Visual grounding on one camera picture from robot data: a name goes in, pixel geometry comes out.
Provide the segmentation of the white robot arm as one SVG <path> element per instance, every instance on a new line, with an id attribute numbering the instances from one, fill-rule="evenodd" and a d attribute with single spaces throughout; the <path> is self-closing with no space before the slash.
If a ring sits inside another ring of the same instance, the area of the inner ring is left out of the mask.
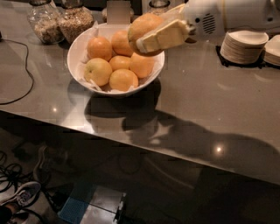
<path id="1" fill-rule="evenodd" d="M 162 15 L 164 22 L 136 40 L 140 53 L 210 40 L 227 31 L 275 34 L 280 29 L 279 0 L 188 0 Z"/>

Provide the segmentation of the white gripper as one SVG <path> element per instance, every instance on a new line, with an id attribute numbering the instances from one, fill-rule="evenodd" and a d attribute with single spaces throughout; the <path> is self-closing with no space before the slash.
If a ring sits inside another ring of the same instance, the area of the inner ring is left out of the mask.
<path id="1" fill-rule="evenodd" d="M 224 0 L 188 0 L 160 15 L 163 22 L 136 41 L 148 54 L 182 45 L 189 34 L 195 39 L 216 39 L 225 34 Z"/>

